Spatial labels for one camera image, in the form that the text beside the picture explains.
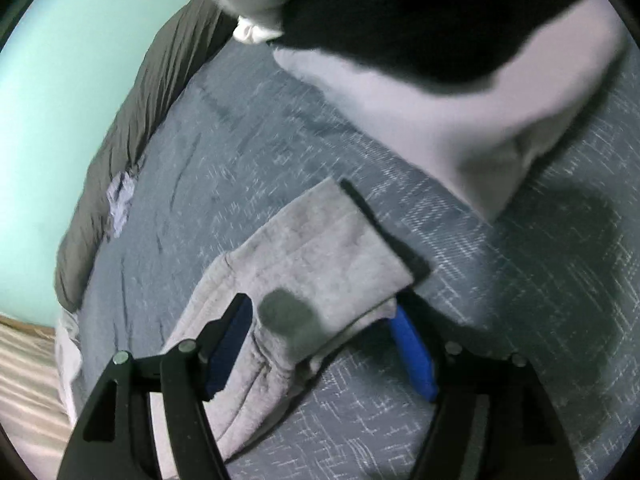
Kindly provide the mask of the dark grey rolled duvet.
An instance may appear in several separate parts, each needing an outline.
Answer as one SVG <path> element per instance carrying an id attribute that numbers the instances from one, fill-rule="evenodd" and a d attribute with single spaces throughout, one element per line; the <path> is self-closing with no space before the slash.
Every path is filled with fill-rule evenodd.
<path id="1" fill-rule="evenodd" d="M 235 20 L 214 0 L 189 0 L 154 36 L 134 84 L 91 159 L 56 254 L 54 290 L 58 303 L 77 312 L 96 252 L 106 232 L 110 206 L 106 190 L 118 174 L 134 169 L 152 135 L 192 76 L 229 41 Z"/>

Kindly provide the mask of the striped beige curtain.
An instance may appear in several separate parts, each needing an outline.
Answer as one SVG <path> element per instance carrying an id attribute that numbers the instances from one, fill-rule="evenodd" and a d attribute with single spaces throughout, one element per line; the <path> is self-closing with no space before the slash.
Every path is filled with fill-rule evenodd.
<path id="1" fill-rule="evenodd" d="M 1 325 L 1 425 L 39 479 L 54 479 L 72 427 L 58 393 L 53 339 Z"/>

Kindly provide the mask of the blue checked cloth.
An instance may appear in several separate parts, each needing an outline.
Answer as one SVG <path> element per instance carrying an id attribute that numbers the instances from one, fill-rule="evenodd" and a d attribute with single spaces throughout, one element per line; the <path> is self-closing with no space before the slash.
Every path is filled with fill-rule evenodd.
<path id="1" fill-rule="evenodd" d="M 115 174 L 106 189 L 108 203 L 106 234 L 109 238 L 120 237 L 126 226 L 136 183 L 137 179 L 128 171 L 121 171 Z"/>

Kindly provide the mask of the black folded garment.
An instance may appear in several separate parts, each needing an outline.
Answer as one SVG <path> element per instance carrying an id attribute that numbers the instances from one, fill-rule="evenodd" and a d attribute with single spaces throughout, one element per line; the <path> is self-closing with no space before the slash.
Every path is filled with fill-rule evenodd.
<path id="1" fill-rule="evenodd" d="M 288 0 L 279 48 L 317 49 L 435 84 L 466 84 L 518 56 L 578 0 Z"/>

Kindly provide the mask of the light grey crumpled blanket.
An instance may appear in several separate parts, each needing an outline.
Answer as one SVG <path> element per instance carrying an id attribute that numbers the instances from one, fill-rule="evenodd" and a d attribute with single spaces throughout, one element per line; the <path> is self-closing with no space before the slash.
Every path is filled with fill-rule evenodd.
<path id="1" fill-rule="evenodd" d="M 58 370 L 58 394 L 72 426 L 78 419 L 73 382 L 77 379 L 82 364 L 78 335 L 77 316 L 62 309 L 54 329 L 54 358 Z"/>

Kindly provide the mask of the grey knit sweater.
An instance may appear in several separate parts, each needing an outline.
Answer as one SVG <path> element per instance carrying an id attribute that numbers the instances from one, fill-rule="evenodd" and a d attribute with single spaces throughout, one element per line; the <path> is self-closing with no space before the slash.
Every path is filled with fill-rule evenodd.
<path id="1" fill-rule="evenodd" d="M 333 351 L 395 316 L 395 296 L 412 282 L 405 263 L 331 178 L 219 255 L 164 348 L 198 336 L 239 292 L 252 300 L 252 326 L 227 385 L 204 405 L 221 457 L 230 460 L 276 426 Z"/>

